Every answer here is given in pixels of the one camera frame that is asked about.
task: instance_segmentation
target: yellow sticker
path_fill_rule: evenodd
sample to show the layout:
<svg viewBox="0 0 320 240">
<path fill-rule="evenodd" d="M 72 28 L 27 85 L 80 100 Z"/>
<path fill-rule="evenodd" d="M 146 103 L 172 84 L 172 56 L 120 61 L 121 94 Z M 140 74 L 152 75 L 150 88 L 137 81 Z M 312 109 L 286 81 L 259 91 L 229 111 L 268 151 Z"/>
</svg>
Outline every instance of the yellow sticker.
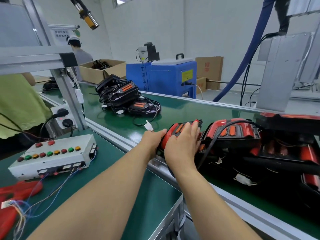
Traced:
<svg viewBox="0 0 320 240">
<path fill-rule="evenodd" d="M 193 78 L 193 69 L 186 71 L 186 72 L 182 72 L 182 82 L 186 82 L 187 80 L 190 80 Z"/>
</svg>

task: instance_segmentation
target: hand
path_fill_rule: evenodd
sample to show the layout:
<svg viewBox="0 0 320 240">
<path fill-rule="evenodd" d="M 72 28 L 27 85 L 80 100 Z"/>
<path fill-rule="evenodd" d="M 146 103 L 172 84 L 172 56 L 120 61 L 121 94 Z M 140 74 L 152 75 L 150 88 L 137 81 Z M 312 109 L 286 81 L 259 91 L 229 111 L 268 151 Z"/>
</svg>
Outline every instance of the hand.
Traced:
<svg viewBox="0 0 320 240">
<path fill-rule="evenodd" d="M 141 147 L 143 150 L 146 150 L 150 154 L 149 160 L 155 157 L 160 141 L 166 133 L 167 129 L 163 129 L 159 132 L 146 131 L 143 134 L 138 147 Z"/>
<path fill-rule="evenodd" d="M 169 138 L 165 146 L 164 157 L 175 175 L 179 171 L 197 169 L 195 154 L 200 146 L 199 133 L 198 122 L 194 122 L 192 126 L 190 123 L 186 123 L 178 137 L 171 136 Z"/>
</svg>

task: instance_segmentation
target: blue hose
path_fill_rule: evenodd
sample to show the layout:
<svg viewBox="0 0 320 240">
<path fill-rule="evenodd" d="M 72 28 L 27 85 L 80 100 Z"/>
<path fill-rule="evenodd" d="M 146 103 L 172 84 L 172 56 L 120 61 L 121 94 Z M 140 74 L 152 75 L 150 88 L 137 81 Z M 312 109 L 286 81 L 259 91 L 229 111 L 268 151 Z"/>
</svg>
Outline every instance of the blue hose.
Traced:
<svg viewBox="0 0 320 240">
<path fill-rule="evenodd" d="M 236 84 L 236 82 L 241 77 L 242 73 L 245 71 L 247 65 L 250 62 L 251 57 L 254 54 L 255 49 L 258 47 L 259 42 L 262 38 L 263 32 L 266 28 L 266 25 L 269 21 L 273 4 L 275 0 L 264 0 L 262 10 L 260 13 L 260 17 L 256 26 L 256 29 L 254 31 L 251 43 L 249 45 L 249 48 L 247 50 L 247 53 L 245 54 L 237 72 L 231 79 L 231 81 L 226 85 L 226 87 L 218 94 L 217 97 L 213 100 L 214 102 L 218 102 L 220 99 L 222 99 L 230 90 L 231 88 Z"/>
</svg>

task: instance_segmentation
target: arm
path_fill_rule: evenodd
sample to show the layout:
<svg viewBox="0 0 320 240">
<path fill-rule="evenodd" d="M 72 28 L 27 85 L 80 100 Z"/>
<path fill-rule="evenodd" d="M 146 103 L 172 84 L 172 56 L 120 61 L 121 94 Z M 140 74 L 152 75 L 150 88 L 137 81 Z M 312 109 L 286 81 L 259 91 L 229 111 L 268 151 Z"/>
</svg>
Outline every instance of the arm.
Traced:
<svg viewBox="0 0 320 240">
<path fill-rule="evenodd" d="M 22 73 L 22 76 L 24 76 L 24 78 L 28 81 L 28 83 L 31 86 L 34 86 L 36 84 L 36 80 L 30 72 Z"/>
<path fill-rule="evenodd" d="M 147 164 L 165 134 L 145 132 L 136 147 L 64 202 L 28 240 L 43 239 L 44 234 L 46 240 L 120 239 Z"/>
<path fill-rule="evenodd" d="M 198 134 L 197 123 L 186 125 L 178 138 L 170 137 L 164 153 L 201 239 L 261 239 L 197 171 L 194 155 L 199 147 Z"/>
</svg>

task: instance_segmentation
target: left hand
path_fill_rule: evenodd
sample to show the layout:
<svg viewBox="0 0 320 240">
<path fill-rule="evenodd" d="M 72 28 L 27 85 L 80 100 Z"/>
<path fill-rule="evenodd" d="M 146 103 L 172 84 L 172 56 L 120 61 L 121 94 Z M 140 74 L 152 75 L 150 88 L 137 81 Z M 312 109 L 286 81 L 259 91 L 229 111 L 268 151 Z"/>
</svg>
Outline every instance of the left hand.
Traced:
<svg viewBox="0 0 320 240">
<path fill-rule="evenodd" d="M 163 129 L 158 132 L 151 132 L 146 131 L 140 143 L 138 144 L 138 147 L 143 148 L 144 150 L 147 150 L 147 152 L 150 154 L 149 160 L 155 157 L 157 148 L 161 142 L 162 137 L 165 136 L 167 133 L 167 129 Z"/>
</svg>

